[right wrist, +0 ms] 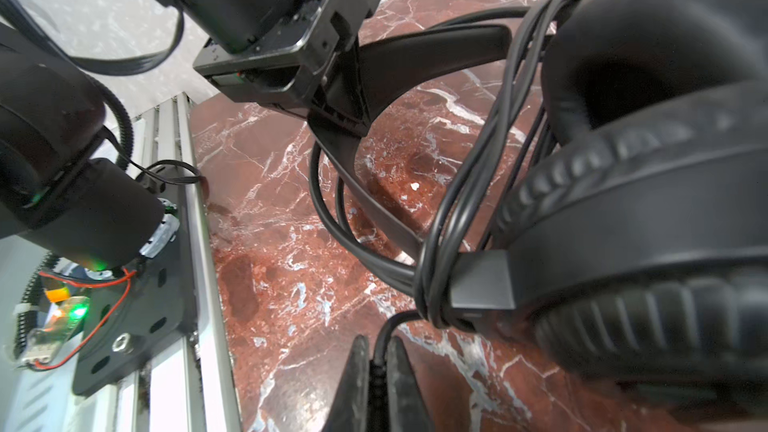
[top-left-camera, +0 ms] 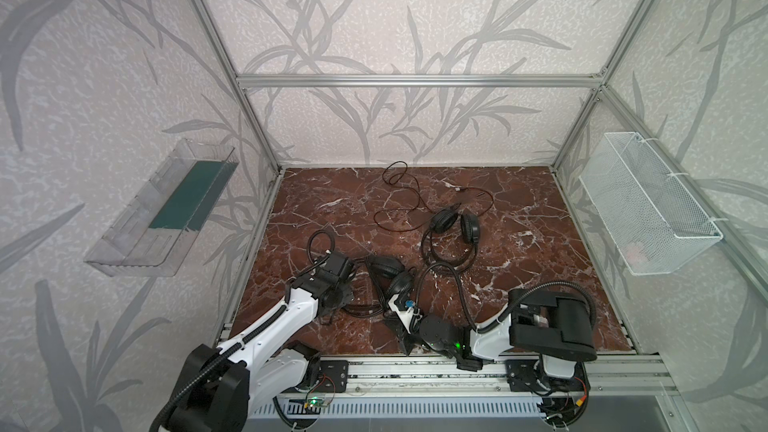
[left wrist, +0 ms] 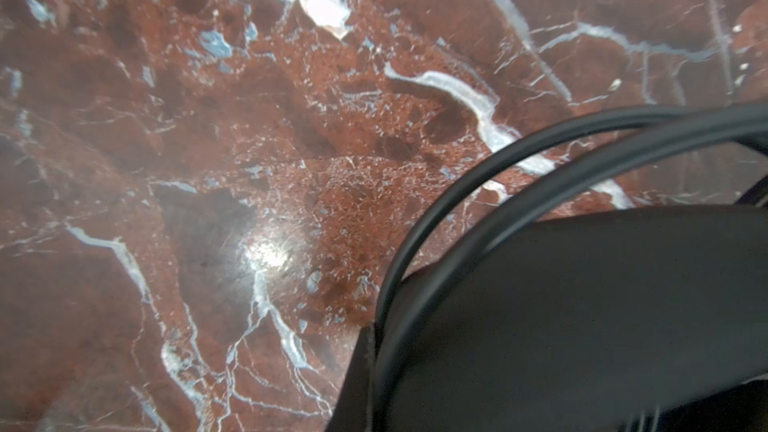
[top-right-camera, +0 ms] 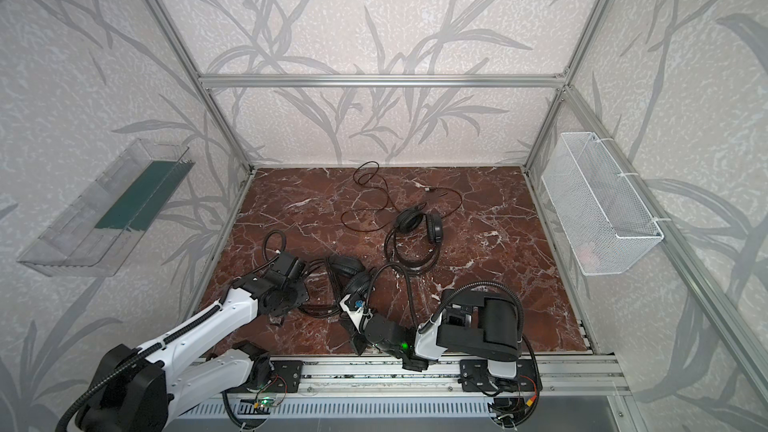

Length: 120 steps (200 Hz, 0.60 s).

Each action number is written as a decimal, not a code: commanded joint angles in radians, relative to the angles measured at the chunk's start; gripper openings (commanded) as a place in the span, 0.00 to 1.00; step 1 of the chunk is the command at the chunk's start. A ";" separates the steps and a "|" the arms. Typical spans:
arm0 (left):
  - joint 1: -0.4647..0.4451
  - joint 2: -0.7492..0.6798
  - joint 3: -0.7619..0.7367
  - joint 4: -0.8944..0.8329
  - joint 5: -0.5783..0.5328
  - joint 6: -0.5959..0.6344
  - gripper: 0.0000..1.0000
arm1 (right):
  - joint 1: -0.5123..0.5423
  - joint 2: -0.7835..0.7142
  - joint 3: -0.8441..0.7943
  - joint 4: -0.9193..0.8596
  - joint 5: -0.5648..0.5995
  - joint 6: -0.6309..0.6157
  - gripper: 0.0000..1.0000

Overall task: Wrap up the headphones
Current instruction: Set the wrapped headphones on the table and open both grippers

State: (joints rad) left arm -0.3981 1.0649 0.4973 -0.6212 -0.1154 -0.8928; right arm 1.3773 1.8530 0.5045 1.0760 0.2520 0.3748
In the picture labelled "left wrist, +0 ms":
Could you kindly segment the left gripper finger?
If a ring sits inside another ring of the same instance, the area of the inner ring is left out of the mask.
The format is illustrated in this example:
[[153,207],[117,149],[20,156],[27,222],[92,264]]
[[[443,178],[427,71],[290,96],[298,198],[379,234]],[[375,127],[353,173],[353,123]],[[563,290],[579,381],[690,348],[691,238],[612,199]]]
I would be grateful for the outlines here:
[[376,359],[375,328],[360,330],[342,388],[326,432],[372,432],[373,370]]

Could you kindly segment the large black headphones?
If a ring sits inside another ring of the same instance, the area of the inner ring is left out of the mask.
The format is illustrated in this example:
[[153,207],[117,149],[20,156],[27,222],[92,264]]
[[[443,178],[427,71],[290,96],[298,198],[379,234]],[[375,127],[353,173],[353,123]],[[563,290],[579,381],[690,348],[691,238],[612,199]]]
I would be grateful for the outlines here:
[[590,114],[492,155],[467,192],[539,151],[628,129],[525,188],[405,277],[437,223],[393,262],[376,312],[366,426],[375,431],[591,431],[665,411],[767,369],[767,210],[643,207],[551,220],[594,184],[735,141],[767,149],[767,108]]

